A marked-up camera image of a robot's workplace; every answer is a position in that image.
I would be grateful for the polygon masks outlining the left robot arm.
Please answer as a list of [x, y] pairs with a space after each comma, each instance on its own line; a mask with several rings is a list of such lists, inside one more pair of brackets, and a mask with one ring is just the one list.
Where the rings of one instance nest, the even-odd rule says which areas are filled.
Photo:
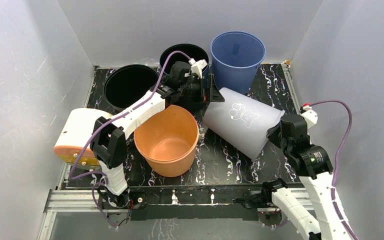
[[124, 208], [130, 200], [123, 161], [127, 156], [126, 141], [137, 128], [181, 98], [202, 104], [225, 101], [212, 76], [205, 77], [203, 70], [207, 65], [204, 59], [177, 61], [169, 74], [161, 74], [138, 101], [112, 117], [95, 121], [88, 143], [102, 168], [104, 187], [115, 207]]

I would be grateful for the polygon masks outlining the orange bucket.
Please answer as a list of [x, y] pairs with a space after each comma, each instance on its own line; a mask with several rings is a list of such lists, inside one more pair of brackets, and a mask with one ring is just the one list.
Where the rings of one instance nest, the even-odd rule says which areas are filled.
[[195, 160], [199, 126], [186, 109], [171, 105], [134, 131], [138, 152], [163, 177], [186, 173]]

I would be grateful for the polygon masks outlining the grey white bucket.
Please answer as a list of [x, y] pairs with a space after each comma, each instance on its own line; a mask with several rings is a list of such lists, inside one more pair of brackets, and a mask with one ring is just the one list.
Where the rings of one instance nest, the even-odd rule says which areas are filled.
[[255, 161], [268, 142], [267, 131], [280, 122], [285, 111], [225, 87], [219, 92], [224, 102], [211, 102], [203, 123]]

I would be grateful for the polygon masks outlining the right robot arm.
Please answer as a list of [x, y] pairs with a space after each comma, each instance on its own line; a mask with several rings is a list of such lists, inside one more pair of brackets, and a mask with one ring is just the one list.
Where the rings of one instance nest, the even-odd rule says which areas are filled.
[[294, 168], [316, 215], [306, 210], [281, 178], [263, 183], [262, 202], [280, 209], [304, 240], [356, 240], [336, 191], [336, 173], [329, 155], [311, 143], [306, 119], [298, 114], [283, 115], [268, 130], [267, 138]]

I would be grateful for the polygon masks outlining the blue bucket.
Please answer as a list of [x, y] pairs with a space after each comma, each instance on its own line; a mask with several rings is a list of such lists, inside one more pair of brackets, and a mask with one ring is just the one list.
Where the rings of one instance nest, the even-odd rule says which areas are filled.
[[228, 31], [210, 44], [211, 71], [219, 89], [246, 94], [266, 56], [264, 43], [243, 31]]

